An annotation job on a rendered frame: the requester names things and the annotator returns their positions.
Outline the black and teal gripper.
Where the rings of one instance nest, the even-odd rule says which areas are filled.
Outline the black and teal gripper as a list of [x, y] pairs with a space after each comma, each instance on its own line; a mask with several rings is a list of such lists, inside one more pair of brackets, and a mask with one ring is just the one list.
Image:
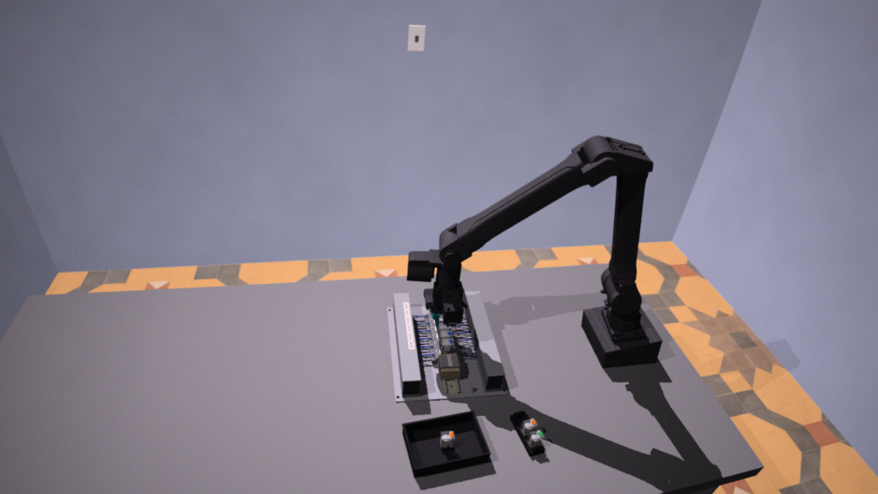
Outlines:
[[[444, 285], [440, 285], [439, 283], [437, 283], [437, 281], [436, 281], [436, 284], [439, 285], [439, 287], [441, 287], [441, 288], [443, 288], [443, 289], [454, 289], [454, 288], [456, 288], [456, 287], [459, 285], [459, 284], [457, 284], [455, 287], [445, 287]], [[435, 320], [435, 324], [436, 324], [436, 327], [437, 327], [438, 322], [439, 322], [439, 318], [440, 318], [440, 314], [442, 314], [442, 309], [441, 309], [441, 307], [435, 307], [435, 306], [434, 306], [434, 302], [433, 302], [433, 299], [432, 299], [432, 297], [433, 297], [433, 290], [434, 290], [434, 289], [424, 289], [424, 298], [425, 298], [425, 302], [426, 302], [426, 303], [425, 303], [426, 310], [429, 310], [430, 307], [432, 307], [432, 309], [430, 309], [430, 310], [431, 310], [431, 316], [432, 316], [433, 319]], [[465, 293], [464, 293], [464, 291], [463, 291], [463, 301], [462, 301], [462, 304], [463, 304], [463, 307], [465, 307], [465, 309], [467, 309], [468, 301], [467, 301], [467, 299], [466, 299], [466, 297], [465, 297]]]

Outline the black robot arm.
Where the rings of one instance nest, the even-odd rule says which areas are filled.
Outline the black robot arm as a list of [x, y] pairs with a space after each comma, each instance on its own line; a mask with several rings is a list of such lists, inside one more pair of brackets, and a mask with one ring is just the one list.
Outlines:
[[640, 323], [642, 299], [634, 281], [645, 183], [654, 163], [641, 145], [611, 137], [591, 137], [571, 151], [559, 165], [479, 215], [445, 229], [439, 237], [439, 250], [409, 251], [407, 281], [431, 282], [437, 267], [437, 283], [445, 287], [459, 284], [454, 289], [434, 284], [432, 299], [434, 306], [442, 309], [444, 325], [463, 322], [464, 289], [459, 278], [462, 262], [474, 251], [573, 190], [585, 185], [595, 187], [617, 176], [612, 255], [601, 277], [601, 293], [606, 294], [601, 314], [613, 342], [645, 338]]

